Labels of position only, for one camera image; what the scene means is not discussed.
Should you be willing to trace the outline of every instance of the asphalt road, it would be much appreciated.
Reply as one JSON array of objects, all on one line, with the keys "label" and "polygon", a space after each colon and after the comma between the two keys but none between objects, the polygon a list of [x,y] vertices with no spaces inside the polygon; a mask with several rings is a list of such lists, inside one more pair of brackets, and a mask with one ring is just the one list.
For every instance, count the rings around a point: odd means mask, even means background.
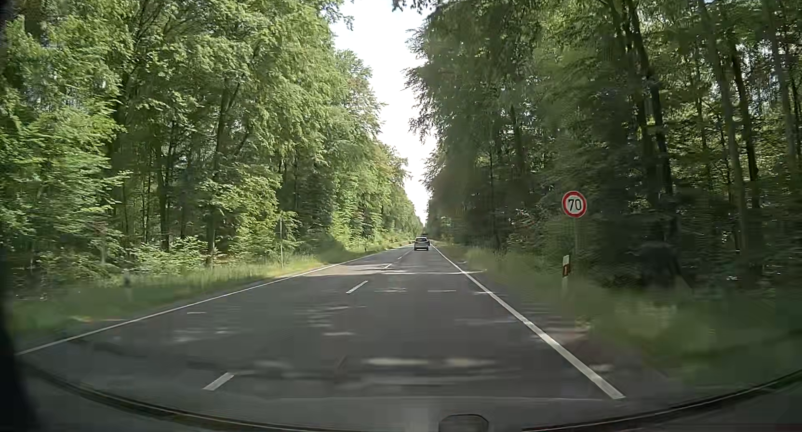
[{"label": "asphalt road", "polygon": [[[350,422],[365,399],[536,402],[546,423],[622,412],[675,388],[459,263],[405,246],[23,357],[94,389],[226,417],[296,422],[336,399],[346,404],[329,419],[306,423],[342,428],[388,420]],[[396,424],[410,421],[402,416]]]}]

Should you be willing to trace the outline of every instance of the car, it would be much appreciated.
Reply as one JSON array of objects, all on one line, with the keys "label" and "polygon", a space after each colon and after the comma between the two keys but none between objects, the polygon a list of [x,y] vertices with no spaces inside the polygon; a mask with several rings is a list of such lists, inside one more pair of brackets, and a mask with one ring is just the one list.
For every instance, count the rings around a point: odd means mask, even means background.
[{"label": "car", "polygon": [[425,251],[428,251],[429,250],[429,238],[426,238],[424,236],[420,236],[418,238],[415,238],[415,244],[413,244],[413,249],[416,250],[416,251],[418,249],[424,249]]}]

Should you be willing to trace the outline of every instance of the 70 sign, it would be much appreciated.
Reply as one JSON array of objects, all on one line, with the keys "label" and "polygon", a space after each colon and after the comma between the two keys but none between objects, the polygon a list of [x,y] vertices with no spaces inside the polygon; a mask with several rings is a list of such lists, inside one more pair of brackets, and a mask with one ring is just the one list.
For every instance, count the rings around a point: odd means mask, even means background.
[{"label": "70 sign", "polygon": [[568,191],[562,196],[562,210],[572,218],[580,218],[588,210],[588,201],[579,191]]}]

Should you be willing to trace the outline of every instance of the grass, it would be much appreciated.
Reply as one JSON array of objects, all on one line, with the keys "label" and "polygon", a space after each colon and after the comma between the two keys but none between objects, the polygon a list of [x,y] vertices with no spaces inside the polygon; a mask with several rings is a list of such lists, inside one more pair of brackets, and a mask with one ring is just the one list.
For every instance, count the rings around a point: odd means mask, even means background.
[{"label": "grass", "polygon": [[688,288],[600,287],[571,274],[561,290],[561,262],[528,254],[494,254],[441,242],[449,258],[529,300],[551,305],[592,334],[635,348],[651,366],[700,389],[736,389],[800,369],[802,290],[760,293]]},{"label": "grass", "polygon": [[398,244],[374,245],[366,252],[330,249],[315,255],[288,255],[283,266],[277,262],[229,263],[170,277],[140,275],[132,278],[130,293],[123,288],[120,279],[61,287],[42,293],[38,298],[12,300],[11,331],[18,339],[35,341],[77,328],[102,327],[176,301],[225,292],[258,280],[305,272],[326,264],[342,263]]}]

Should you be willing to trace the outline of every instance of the windshield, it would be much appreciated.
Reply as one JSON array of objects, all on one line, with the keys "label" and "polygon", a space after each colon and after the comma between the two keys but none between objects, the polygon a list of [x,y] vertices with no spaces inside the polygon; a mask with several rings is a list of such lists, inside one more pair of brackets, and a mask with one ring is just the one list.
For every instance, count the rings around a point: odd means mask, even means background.
[{"label": "windshield", "polygon": [[173,417],[500,429],[800,369],[802,0],[2,17],[5,330],[63,429],[54,380]]}]

